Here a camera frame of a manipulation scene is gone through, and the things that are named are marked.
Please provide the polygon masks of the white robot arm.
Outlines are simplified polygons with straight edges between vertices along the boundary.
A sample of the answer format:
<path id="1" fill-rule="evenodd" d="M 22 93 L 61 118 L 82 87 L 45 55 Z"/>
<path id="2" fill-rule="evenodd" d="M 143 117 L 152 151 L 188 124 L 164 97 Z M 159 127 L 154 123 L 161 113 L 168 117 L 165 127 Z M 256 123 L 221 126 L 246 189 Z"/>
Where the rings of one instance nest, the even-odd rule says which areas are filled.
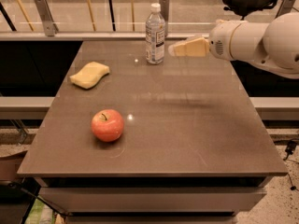
<path id="1" fill-rule="evenodd" d="M 214 57 L 241 61 L 275 75 L 299 78 L 299 14 L 281 15 L 269 23 L 218 20 L 207 38 L 200 35 L 168 48 L 175 57 Z"/>

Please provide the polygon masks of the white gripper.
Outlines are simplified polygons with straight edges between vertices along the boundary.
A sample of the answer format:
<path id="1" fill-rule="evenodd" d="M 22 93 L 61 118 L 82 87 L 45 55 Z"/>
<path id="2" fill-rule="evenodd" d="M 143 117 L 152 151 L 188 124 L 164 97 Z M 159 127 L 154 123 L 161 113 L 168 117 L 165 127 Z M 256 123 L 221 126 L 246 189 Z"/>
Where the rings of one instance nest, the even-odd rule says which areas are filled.
<path id="1" fill-rule="evenodd" d="M 194 35 L 171 45 L 168 52 L 175 57 L 205 57 L 210 51 L 218 59 L 231 61 L 230 42 L 236 27 L 236 22 L 219 22 L 209 33 L 209 44 L 201 35 Z"/>

